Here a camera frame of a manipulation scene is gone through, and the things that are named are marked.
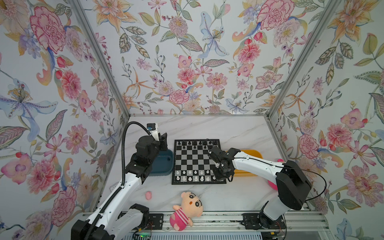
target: white surface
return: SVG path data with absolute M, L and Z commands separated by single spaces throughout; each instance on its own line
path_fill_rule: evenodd
M 258 150 L 266 160 L 281 158 L 276 144 L 268 130 L 264 117 L 220 116 L 220 117 L 131 117 L 145 125 L 159 124 L 161 134 L 168 133 L 168 148 L 173 151 L 175 139 L 220 139 L 221 149 L 231 147 Z M 126 164 L 136 152 L 135 144 L 145 132 L 138 126 L 128 128 L 125 141 Z M 121 156 L 115 159 L 104 189 L 101 203 L 110 194 L 110 186 L 121 179 Z M 131 195 L 126 208 L 134 203 L 149 207 L 150 211 L 172 211 L 173 205 L 181 204 L 180 194 L 192 191 L 198 195 L 204 211 L 260 210 L 266 201 L 277 195 L 267 180 L 261 177 L 234 177 L 227 184 L 171 185 L 172 174 L 148 177 L 141 189 Z M 146 200 L 145 193 L 152 192 L 152 199 Z

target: chessboard border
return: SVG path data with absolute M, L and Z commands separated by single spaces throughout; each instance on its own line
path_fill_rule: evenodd
M 221 149 L 221 146 L 220 146 L 220 140 L 219 139 L 211 139 L 211 138 L 200 138 L 200 139 L 175 139 L 175 143 L 174 143 L 174 150 L 173 150 L 173 168 L 172 168 L 172 179 L 171 179 L 171 185 L 195 185 L 195 184 L 226 184 L 227 183 L 227 180 L 224 179 L 224 181 L 217 181 L 217 182 L 210 182 L 210 183 L 207 183 L 207 182 L 175 182 L 175 166 L 176 166 L 176 143 L 179 142 L 179 141 L 206 141 L 206 140 L 210 140 L 210 141 L 217 141 L 217 145 L 218 147 Z

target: pink round object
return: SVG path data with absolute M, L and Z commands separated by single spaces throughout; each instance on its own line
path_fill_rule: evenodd
M 282 160 L 282 159 L 279 159 L 277 161 L 278 162 L 284 162 L 284 160 Z M 273 182 L 268 181 L 268 183 L 269 183 L 269 186 L 271 186 L 271 188 L 273 188 L 273 189 L 275 189 L 277 191 L 277 186 Z
M 152 198 L 152 193 L 150 191 L 145 193 L 145 199 L 150 200 Z

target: floral wallpaper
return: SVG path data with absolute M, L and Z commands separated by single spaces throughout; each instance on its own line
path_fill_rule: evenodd
M 344 0 L 272 118 L 339 240 L 384 238 L 383 10 Z
M 0 38 L 0 239 L 68 239 L 125 118 L 66 0 L 0 0 Z
M 327 3 L 128 1 L 82 5 L 133 114 L 266 113 Z

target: plush toy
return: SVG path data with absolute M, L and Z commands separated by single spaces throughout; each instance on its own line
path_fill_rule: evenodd
M 176 211 L 170 216 L 169 222 L 176 231 L 184 230 L 187 225 L 193 226 L 191 217 L 200 217 L 203 204 L 193 192 L 183 192 L 181 206 L 174 205 Z

